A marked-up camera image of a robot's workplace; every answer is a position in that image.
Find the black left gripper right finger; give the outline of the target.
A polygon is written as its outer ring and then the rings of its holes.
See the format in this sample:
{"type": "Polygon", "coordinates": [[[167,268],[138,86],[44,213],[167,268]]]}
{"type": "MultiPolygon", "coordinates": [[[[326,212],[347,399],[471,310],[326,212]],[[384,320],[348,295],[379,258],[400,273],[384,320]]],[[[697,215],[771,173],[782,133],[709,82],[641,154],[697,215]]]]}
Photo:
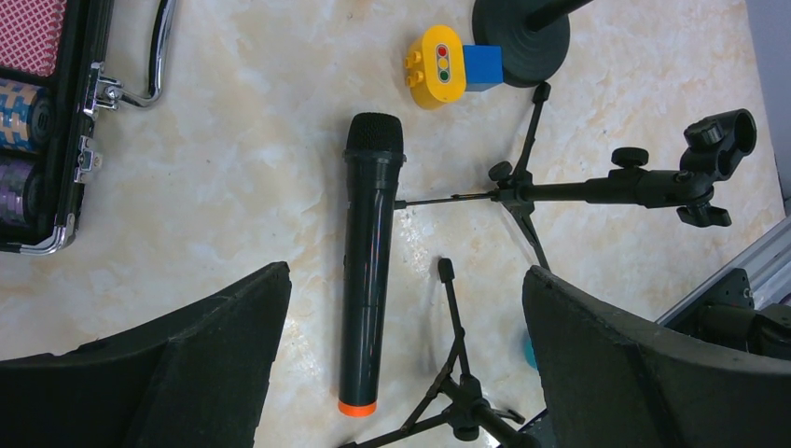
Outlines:
{"type": "Polygon", "coordinates": [[[786,447],[790,310],[705,303],[665,327],[540,267],[522,303],[543,447],[786,447]]]}

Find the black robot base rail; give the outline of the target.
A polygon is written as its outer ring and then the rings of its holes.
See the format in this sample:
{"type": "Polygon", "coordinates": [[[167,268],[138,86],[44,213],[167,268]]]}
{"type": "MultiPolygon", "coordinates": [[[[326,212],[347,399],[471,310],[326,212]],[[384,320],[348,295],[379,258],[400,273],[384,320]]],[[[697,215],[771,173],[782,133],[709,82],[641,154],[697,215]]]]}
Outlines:
{"type": "Polygon", "coordinates": [[[790,218],[748,246],[658,324],[746,353],[790,358],[790,218]]]}

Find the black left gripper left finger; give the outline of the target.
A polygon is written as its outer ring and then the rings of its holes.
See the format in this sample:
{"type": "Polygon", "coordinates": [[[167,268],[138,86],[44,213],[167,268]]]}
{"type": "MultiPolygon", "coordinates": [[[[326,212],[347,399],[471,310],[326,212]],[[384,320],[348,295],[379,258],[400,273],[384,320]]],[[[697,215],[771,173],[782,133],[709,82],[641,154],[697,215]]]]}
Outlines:
{"type": "Polygon", "coordinates": [[[68,353],[1,364],[5,447],[251,447],[284,330],[273,262],[202,300],[68,353]]]}

